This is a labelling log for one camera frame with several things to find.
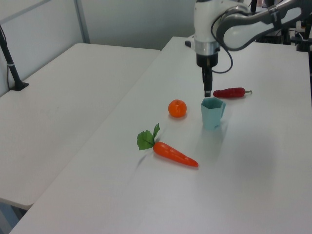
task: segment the white table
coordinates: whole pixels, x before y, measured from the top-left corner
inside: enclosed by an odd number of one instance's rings
[[[201,69],[184,41],[167,44],[12,234],[312,232],[308,55],[257,43],[232,52],[214,89],[253,94],[226,100],[221,129],[208,132]],[[228,65],[221,51],[215,69]],[[184,119],[168,116],[175,98],[188,105]],[[138,150],[138,133],[157,123],[198,169]]]
[[[29,209],[160,51],[76,44],[0,98],[0,202]]]

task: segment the toy fruit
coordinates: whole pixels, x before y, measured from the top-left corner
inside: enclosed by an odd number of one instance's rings
[[[185,116],[186,110],[187,110],[187,107],[186,107],[185,102],[182,100],[178,100],[178,99],[170,102],[168,106],[169,114],[176,118]]]

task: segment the light blue cup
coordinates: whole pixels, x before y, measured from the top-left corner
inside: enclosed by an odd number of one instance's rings
[[[215,130],[220,126],[226,103],[216,97],[205,98],[201,103],[204,129]]]

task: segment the carrot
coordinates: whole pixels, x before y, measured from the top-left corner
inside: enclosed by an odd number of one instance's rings
[[[171,146],[163,142],[155,143],[155,137],[159,130],[160,130],[160,127],[159,127],[159,124],[157,124],[154,128],[153,134],[148,130],[138,134],[137,142],[136,142],[138,145],[138,149],[146,150],[146,149],[153,148],[154,152],[160,156],[166,157],[168,159],[171,159],[179,163],[183,163],[191,167],[198,167],[198,163],[195,160],[185,156],[183,153],[172,148]]]
[[[198,167],[198,163],[195,160],[185,156],[183,153],[179,152],[178,150],[172,148],[171,146],[163,142],[156,142],[155,145],[153,146],[153,150],[156,154],[171,159],[173,161],[191,167]]]

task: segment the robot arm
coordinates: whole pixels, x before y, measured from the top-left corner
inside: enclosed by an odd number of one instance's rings
[[[256,38],[303,20],[311,12],[311,0],[284,0],[255,15],[247,5],[232,0],[197,0],[194,40],[205,97],[210,97],[212,67],[218,63],[220,46],[226,51],[244,49]]]

